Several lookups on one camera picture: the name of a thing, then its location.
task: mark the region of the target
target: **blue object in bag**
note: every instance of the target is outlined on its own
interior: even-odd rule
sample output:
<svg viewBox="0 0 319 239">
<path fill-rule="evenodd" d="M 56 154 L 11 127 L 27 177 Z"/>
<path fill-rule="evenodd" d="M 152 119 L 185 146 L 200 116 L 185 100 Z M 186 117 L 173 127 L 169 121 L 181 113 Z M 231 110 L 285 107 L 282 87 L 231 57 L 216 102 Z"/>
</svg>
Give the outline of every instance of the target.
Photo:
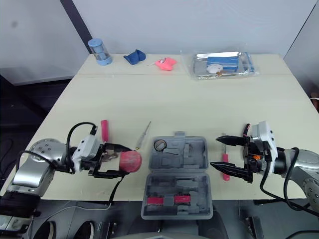
<svg viewBox="0 0 319 239">
<path fill-rule="evenodd" d="M 239 56 L 209 56 L 207 58 L 207 66 L 210 64 L 219 64 L 223 66 L 224 70 L 234 70 L 234 72 L 238 69 Z"/>
<path fill-rule="evenodd" d="M 144 52 L 136 49 L 135 52 L 131 53 L 128 56 L 124 56 L 125 59 L 131 64 L 135 65 L 139 63 L 140 61 L 144 61 L 146 59 L 146 55 Z"/>
</svg>

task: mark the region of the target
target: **pink plush toy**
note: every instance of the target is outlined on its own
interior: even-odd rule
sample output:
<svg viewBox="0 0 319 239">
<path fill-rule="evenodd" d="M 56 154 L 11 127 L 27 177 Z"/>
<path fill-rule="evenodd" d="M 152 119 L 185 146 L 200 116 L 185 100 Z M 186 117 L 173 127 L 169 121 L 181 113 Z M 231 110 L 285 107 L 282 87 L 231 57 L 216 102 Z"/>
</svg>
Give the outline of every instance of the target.
<svg viewBox="0 0 319 239">
<path fill-rule="evenodd" d="M 155 62 L 155 64 L 163 71 L 171 71 L 175 63 L 176 61 L 170 57 L 161 58 L 160 60 Z"/>
</svg>

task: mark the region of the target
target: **red tool handle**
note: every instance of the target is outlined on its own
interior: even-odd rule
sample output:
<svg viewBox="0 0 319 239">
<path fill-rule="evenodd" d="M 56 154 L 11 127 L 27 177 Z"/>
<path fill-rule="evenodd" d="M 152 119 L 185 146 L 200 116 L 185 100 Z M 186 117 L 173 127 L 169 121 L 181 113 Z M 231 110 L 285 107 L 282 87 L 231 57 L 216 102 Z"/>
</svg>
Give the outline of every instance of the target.
<svg viewBox="0 0 319 239">
<path fill-rule="evenodd" d="M 227 153 L 223 154 L 223 162 L 228 163 L 228 154 Z M 223 173 L 223 178 L 224 178 L 225 181 L 229 181 L 230 176 L 225 174 L 225 173 Z"/>
<path fill-rule="evenodd" d="M 107 120 L 101 121 L 101 135 L 103 142 L 109 141 L 109 122 Z"/>
</svg>

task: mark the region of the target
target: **small red item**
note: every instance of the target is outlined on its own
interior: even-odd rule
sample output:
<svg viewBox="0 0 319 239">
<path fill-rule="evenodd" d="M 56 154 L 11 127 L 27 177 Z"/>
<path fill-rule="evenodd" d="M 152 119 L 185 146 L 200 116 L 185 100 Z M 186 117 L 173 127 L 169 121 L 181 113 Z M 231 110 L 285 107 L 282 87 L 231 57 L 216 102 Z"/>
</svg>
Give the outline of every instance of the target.
<svg viewBox="0 0 319 239">
<path fill-rule="evenodd" d="M 174 196 L 174 203 L 190 203 L 190 195 Z"/>
<path fill-rule="evenodd" d="M 142 164 L 142 157 L 136 151 L 121 152 L 119 168 L 128 173 L 134 173 L 139 170 Z"/>
<path fill-rule="evenodd" d="M 147 205 L 163 205 L 163 204 L 164 204 L 164 198 L 149 197 L 147 201 Z"/>
<path fill-rule="evenodd" d="M 103 142 L 109 141 L 109 122 L 107 120 L 101 121 L 101 135 Z"/>
<path fill-rule="evenodd" d="M 223 154 L 223 162 L 224 162 L 224 163 L 228 163 L 228 154 L 227 154 L 227 153 L 224 153 L 224 154 Z M 223 173 L 223 179 L 224 179 L 225 181 L 229 181 L 230 176 L 227 175 L 226 173 Z"/>
</svg>

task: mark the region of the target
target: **pink object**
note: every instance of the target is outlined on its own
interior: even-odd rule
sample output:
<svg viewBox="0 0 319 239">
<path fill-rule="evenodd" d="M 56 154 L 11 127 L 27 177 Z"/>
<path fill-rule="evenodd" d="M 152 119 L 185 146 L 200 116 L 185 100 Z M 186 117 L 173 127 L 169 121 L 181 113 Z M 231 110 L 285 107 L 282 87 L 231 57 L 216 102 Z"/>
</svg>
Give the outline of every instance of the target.
<svg viewBox="0 0 319 239">
<path fill-rule="evenodd" d="M 228 154 L 227 153 L 223 154 L 223 162 L 228 163 Z M 223 173 L 223 178 L 225 181 L 229 181 L 230 176 Z"/>
<path fill-rule="evenodd" d="M 147 205 L 163 205 L 164 198 L 159 197 L 149 197 L 147 201 Z"/>
<path fill-rule="evenodd" d="M 190 203 L 190 196 L 184 195 L 184 196 L 174 196 L 174 203 Z"/>
<path fill-rule="evenodd" d="M 107 120 L 101 121 L 101 135 L 103 142 L 109 141 L 109 122 Z"/>
<path fill-rule="evenodd" d="M 134 173 L 139 170 L 142 164 L 142 157 L 136 151 L 121 152 L 120 155 L 120 170 Z"/>
<path fill-rule="evenodd" d="M 171 71 L 176 61 L 173 58 L 165 57 L 155 62 L 155 65 L 160 67 L 163 71 Z"/>
</svg>

